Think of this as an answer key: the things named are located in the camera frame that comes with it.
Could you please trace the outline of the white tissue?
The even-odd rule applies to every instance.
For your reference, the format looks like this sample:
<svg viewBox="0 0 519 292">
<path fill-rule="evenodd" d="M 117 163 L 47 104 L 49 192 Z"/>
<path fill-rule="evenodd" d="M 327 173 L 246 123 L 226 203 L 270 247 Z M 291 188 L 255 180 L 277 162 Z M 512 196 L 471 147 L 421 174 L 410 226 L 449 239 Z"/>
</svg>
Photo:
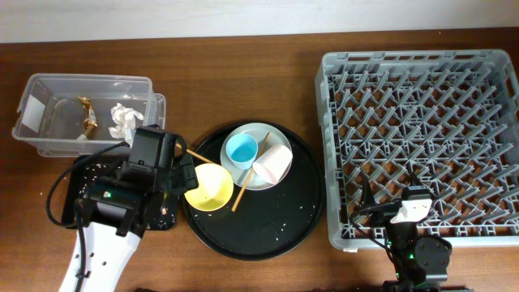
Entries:
<svg viewBox="0 0 519 292">
<path fill-rule="evenodd" d="M 133 108 L 127 108 L 117 103 L 111 110 L 111 117 L 115 123 L 114 127 L 109 128 L 112 138 L 124 139 L 127 143 L 133 142 L 133 130 L 136 129 L 136 121 L 143 121 L 144 115 Z"/>
</svg>

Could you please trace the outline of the yellow bowl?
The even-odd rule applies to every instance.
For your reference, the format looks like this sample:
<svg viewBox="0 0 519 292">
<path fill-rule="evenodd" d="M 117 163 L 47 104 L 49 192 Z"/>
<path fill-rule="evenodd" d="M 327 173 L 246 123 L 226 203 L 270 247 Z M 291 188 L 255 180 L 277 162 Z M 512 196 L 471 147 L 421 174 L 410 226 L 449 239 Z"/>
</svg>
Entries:
<svg viewBox="0 0 519 292">
<path fill-rule="evenodd" d="M 231 174 L 221 165 L 201 164 L 195 167 L 199 186 L 185 193 L 187 203 L 199 211 L 212 212 L 224 207 L 234 192 Z"/>
</svg>

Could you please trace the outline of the gold candy wrapper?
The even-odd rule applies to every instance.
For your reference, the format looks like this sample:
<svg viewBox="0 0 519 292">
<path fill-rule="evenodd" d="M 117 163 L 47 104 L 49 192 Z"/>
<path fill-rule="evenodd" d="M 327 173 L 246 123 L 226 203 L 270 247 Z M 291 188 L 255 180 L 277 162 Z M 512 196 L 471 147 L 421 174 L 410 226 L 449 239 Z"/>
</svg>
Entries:
<svg viewBox="0 0 519 292">
<path fill-rule="evenodd" d="M 85 112 L 84 119 L 84 133 L 81 134 L 77 140 L 89 140 L 97 131 L 97 117 L 92 106 L 92 102 L 87 97 L 78 97 L 80 104 L 83 106 Z"/>
</svg>

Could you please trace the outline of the blue cup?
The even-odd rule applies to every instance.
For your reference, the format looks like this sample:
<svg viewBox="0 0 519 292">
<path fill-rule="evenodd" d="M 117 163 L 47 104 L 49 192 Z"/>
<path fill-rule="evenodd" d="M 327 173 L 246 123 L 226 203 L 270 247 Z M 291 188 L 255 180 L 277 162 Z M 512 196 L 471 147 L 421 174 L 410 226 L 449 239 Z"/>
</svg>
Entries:
<svg viewBox="0 0 519 292">
<path fill-rule="evenodd" d="M 246 133 L 232 135 L 225 146 L 227 157 L 240 170 L 252 167 L 259 151 L 255 138 Z"/>
</svg>

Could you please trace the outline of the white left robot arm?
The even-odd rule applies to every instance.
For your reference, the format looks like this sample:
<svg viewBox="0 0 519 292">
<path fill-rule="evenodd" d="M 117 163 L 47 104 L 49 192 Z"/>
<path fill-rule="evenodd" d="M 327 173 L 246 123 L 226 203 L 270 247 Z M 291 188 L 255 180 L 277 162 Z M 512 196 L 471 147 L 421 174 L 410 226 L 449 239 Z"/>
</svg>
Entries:
<svg viewBox="0 0 519 292">
<path fill-rule="evenodd" d="M 73 203 L 75 247 L 62 291 L 112 291 L 147 230 L 176 224 L 182 195 L 199 186 L 185 140 L 137 128 L 130 152 Z"/>
</svg>

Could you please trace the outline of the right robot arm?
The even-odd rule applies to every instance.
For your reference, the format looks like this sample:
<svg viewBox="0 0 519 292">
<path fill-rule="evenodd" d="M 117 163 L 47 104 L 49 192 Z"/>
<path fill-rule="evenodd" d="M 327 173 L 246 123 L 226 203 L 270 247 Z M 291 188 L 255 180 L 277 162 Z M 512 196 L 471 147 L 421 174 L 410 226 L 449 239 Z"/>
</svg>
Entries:
<svg viewBox="0 0 519 292">
<path fill-rule="evenodd" d="M 427 218 L 434 200 L 413 174 L 401 197 L 378 204 L 367 176 L 362 175 L 361 207 L 350 217 L 366 216 L 369 226 L 385 228 L 384 242 L 377 244 L 386 251 L 397 279 L 385 281 L 382 291 L 440 291 L 440 284 L 448 279 L 452 244 L 436 235 L 418 233 L 418 223 Z"/>
</svg>

